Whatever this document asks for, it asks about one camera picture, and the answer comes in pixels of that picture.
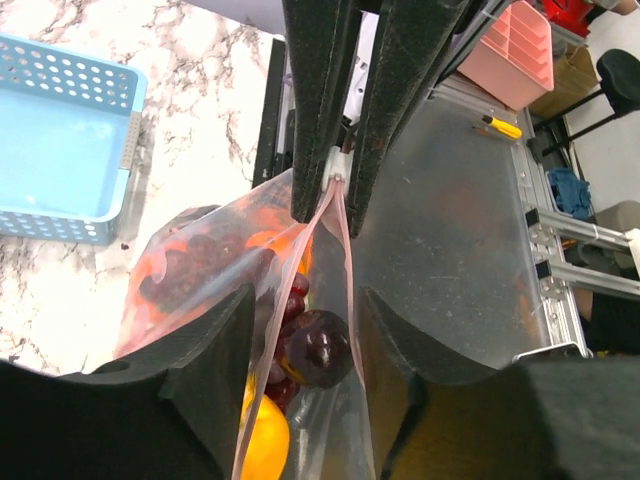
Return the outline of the orange toy pumpkin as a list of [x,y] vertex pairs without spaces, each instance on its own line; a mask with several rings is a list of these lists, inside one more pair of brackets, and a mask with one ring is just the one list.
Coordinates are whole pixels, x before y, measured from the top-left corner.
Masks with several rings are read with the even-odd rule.
[[282,258],[294,253],[294,243],[307,227],[293,220],[287,211],[274,208],[262,210],[258,220],[257,231],[248,237],[244,247],[271,249]]

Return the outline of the dark red toy grapes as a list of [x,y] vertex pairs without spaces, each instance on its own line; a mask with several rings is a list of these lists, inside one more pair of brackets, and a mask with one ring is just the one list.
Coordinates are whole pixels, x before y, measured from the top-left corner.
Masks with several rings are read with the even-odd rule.
[[144,255],[136,269],[135,321],[130,342],[140,348],[187,325],[224,297],[251,284],[255,300],[252,325],[242,321],[222,331],[223,352],[240,354],[238,370],[257,368],[266,347],[266,327],[276,310],[282,279],[282,257],[273,250],[246,249],[238,235],[218,240],[196,234],[172,241],[154,255]]

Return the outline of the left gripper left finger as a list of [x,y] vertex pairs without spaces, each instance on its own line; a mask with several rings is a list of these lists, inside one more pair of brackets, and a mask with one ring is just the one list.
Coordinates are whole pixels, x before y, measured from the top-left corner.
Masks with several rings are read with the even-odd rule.
[[254,326],[244,285],[90,374],[1,365],[5,479],[228,479]]

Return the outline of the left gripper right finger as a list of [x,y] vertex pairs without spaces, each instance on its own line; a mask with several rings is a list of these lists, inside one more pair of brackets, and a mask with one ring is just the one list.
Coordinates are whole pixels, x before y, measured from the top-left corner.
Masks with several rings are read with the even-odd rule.
[[380,479],[635,479],[639,361],[532,356],[478,363],[358,299],[359,346]]

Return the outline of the clear pink zip top bag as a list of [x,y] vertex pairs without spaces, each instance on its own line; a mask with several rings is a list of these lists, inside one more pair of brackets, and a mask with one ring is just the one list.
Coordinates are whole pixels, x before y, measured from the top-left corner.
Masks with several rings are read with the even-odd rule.
[[160,404],[206,451],[159,479],[367,479],[345,196],[330,151],[320,203],[292,219],[284,172],[225,206],[181,212],[129,280],[115,354],[172,358]]

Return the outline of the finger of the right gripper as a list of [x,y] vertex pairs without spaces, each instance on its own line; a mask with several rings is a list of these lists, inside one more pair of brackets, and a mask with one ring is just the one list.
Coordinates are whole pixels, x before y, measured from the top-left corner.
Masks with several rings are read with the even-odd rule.
[[359,235],[382,163],[433,85],[467,1],[384,1],[357,129],[347,196],[350,236]]
[[291,215],[308,223],[341,128],[362,14],[356,1],[285,1],[295,125]]

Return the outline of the yellow toy bell pepper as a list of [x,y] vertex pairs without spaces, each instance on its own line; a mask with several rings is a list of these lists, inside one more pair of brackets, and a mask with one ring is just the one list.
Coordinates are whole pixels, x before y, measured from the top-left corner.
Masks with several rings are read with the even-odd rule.
[[266,385],[243,462],[242,480],[278,480],[286,465],[290,428],[286,410],[299,387],[290,379]]

